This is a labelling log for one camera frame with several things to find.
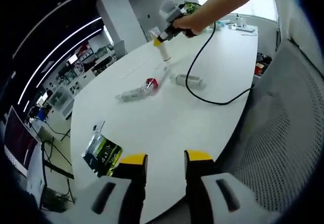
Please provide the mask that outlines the person's right hand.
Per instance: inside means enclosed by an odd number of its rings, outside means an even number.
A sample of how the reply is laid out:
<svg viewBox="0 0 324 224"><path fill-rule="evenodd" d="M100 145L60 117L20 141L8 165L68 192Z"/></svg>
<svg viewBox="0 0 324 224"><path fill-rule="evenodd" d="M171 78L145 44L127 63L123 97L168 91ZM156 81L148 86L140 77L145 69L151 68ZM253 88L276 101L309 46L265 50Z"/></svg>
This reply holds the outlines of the person's right hand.
<svg viewBox="0 0 324 224"><path fill-rule="evenodd" d="M198 35L213 21L209 13L197 10L191 15L174 20L173 26L177 29L190 30L193 35Z"/></svg>

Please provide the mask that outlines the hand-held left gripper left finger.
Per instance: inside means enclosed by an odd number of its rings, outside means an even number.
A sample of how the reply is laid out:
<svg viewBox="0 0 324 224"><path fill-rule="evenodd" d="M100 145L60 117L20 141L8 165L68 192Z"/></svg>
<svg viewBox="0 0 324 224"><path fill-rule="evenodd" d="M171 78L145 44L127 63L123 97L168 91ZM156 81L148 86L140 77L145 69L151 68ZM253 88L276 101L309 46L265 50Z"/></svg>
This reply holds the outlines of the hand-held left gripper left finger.
<svg viewBox="0 0 324 224"><path fill-rule="evenodd" d="M139 223L145 200L148 155L123 158L112 176L85 188L74 207L75 223Z"/></svg>

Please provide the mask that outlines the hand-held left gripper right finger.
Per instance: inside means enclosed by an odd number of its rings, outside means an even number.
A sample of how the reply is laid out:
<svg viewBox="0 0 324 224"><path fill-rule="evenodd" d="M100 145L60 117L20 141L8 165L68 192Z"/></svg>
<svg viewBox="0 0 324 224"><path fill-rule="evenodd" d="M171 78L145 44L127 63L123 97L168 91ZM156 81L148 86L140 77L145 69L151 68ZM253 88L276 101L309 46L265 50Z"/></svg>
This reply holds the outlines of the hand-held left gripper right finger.
<svg viewBox="0 0 324 224"><path fill-rule="evenodd" d="M268 223L255 194L229 173L217 173L204 151L184 151L186 199L193 223Z"/></svg>

